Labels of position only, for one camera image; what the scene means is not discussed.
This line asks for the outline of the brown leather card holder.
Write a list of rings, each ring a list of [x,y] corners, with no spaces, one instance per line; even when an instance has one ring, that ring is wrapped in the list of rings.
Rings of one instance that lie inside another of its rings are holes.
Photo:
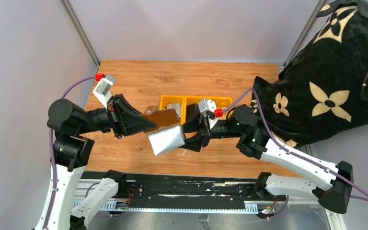
[[[156,124],[155,128],[144,131],[146,134],[159,132],[181,124],[174,109],[159,110],[156,105],[148,106],[141,116]]]

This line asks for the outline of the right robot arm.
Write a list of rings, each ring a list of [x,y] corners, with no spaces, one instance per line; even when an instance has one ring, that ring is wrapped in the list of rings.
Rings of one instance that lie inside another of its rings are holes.
[[[247,105],[233,108],[225,120],[212,120],[210,111],[197,108],[184,123],[185,133],[194,132],[183,149],[199,152],[211,139],[239,138],[236,148],[245,156],[275,163],[298,175],[284,177],[260,173],[254,184],[259,196],[295,196],[317,201],[325,209],[345,214],[353,181],[353,167],[317,159],[288,146],[269,133],[260,117]]]

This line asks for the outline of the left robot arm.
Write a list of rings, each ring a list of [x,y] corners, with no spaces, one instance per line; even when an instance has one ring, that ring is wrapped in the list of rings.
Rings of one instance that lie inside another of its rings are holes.
[[[117,138],[156,127],[123,97],[110,98],[105,108],[85,111],[68,99],[58,99],[48,110],[51,178],[45,205],[36,229],[85,230],[113,196],[134,198],[127,176],[109,170],[97,187],[77,206],[74,197],[94,145],[86,133],[114,132]]]

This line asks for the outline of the silver cards in left bin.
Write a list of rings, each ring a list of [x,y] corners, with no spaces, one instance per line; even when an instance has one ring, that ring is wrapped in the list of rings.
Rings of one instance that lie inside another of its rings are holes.
[[[174,109],[177,114],[177,117],[178,118],[182,117],[182,104],[181,103],[170,103],[165,108]]]

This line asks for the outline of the middle yellow bin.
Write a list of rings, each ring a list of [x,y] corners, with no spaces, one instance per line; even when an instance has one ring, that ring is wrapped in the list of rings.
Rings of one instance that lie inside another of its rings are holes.
[[[188,120],[197,110],[198,103],[206,98],[205,96],[186,96],[185,102],[185,118]]]

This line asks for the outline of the yellow bin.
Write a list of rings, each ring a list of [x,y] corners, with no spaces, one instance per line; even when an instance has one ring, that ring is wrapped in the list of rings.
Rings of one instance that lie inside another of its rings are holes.
[[[188,120],[197,110],[198,103],[206,98],[205,96],[186,96],[185,102],[185,118]]]
[[[185,112],[186,112],[186,97],[184,95],[169,95],[162,94],[159,109],[169,109],[173,108],[177,116],[183,125],[185,123]]]
[[[210,96],[207,97],[207,99],[214,101],[217,108],[221,108],[222,110],[226,109],[233,103],[233,99],[231,97]]]

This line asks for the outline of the right yellow bin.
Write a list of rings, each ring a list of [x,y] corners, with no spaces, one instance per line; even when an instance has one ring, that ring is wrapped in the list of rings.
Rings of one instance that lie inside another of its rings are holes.
[[[222,110],[226,109],[233,103],[233,99],[231,97],[210,96],[207,97],[207,99],[214,101],[217,108],[221,108]]]

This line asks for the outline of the left yellow bin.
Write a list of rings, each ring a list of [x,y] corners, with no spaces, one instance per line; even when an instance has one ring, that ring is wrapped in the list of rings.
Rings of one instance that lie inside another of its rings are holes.
[[[183,125],[185,123],[185,112],[186,112],[186,97],[184,95],[169,95],[162,94],[159,109],[169,109],[173,108],[177,116]]]

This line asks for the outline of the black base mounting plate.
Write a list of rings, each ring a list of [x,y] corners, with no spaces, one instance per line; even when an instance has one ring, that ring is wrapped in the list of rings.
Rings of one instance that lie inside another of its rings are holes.
[[[271,204],[273,195],[254,187],[255,179],[127,174],[132,208],[243,209],[246,201]]]

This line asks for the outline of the black floral blanket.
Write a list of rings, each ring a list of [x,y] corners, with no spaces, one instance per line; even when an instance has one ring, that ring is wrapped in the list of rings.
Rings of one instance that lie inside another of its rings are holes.
[[[368,1],[336,0],[317,17],[325,25],[278,80],[254,80],[250,107],[292,147],[368,124]]]

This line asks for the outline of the aluminium frame rail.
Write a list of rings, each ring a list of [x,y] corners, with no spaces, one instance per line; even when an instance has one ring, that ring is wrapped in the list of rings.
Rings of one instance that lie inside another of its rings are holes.
[[[256,179],[208,178],[108,172],[66,176],[57,184],[49,217],[42,214],[38,230],[85,230],[100,211],[109,217],[127,212],[256,214],[272,217],[273,207],[258,204],[302,198],[344,214],[351,190],[339,181],[322,190],[314,182],[262,173]]]

